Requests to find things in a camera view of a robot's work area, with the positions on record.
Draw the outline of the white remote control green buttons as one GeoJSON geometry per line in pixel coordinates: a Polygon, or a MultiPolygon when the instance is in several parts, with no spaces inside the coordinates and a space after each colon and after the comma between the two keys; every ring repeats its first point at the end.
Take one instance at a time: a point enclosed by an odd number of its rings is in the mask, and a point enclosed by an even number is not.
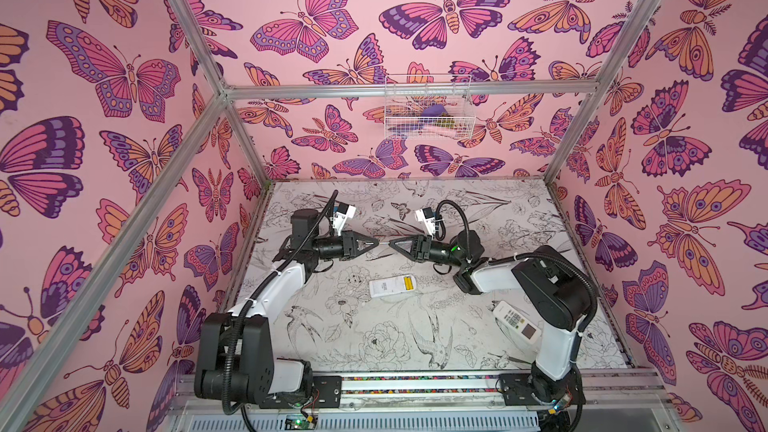
{"type": "Polygon", "coordinates": [[[400,275],[385,279],[375,279],[369,282],[369,295],[372,298],[388,297],[404,293],[410,293],[416,290],[416,279],[413,275],[400,275]],[[404,286],[404,277],[411,276],[414,281],[415,289],[406,291],[404,286]]]}

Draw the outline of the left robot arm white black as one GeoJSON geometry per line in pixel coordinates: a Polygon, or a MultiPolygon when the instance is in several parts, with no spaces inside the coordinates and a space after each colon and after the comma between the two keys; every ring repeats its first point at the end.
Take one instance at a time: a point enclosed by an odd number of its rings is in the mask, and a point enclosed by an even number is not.
{"type": "Polygon", "coordinates": [[[345,228],[356,208],[346,203],[299,209],[262,282],[241,303],[210,315],[201,328],[194,378],[199,399],[218,401],[228,415],[270,401],[302,407],[315,396],[311,365],[273,351],[272,324],[320,263],[357,258],[379,241],[345,228]]]}

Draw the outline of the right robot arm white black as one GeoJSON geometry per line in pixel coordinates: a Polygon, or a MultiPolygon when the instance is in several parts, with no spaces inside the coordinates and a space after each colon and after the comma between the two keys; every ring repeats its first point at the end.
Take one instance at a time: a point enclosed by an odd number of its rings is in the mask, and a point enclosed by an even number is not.
{"type": "Polygon", "coordinates": [[[593,284],[582,270],[550,245],[493,259],[485,255],[479,235],[470,230],[449,242],[414,235],[389,247],[412,262],[454,269],[453,281],[465,294],[519,290],[543,320],[534,332],[541,337],[531,361],[526,388],[542,405],[563,409],[584,402],[577,358],[586,328],[597,313],[593,284]]]}

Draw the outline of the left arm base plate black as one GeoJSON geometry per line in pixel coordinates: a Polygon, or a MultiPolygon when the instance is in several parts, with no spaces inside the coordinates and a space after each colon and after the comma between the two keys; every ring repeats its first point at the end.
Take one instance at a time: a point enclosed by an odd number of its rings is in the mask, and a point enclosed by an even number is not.
{"type": "Polygon", "coordinates": [[[341,406],[343,379],[341,376],[314,376],[298,391],[268,395],[261,409],[338,409],[341,406]]]}

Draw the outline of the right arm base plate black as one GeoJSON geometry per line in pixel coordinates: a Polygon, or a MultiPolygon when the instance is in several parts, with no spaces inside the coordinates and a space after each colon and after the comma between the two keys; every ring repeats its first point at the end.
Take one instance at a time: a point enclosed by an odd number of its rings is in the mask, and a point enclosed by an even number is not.
{"type": "Polygon", "coordinates": [[[586,403],[584,393],[577,382],[577,375],[573,371],[557,381],[539,373],[504,373],[498,377],[497,390],[507,406],[561,410],[586,403]]]}

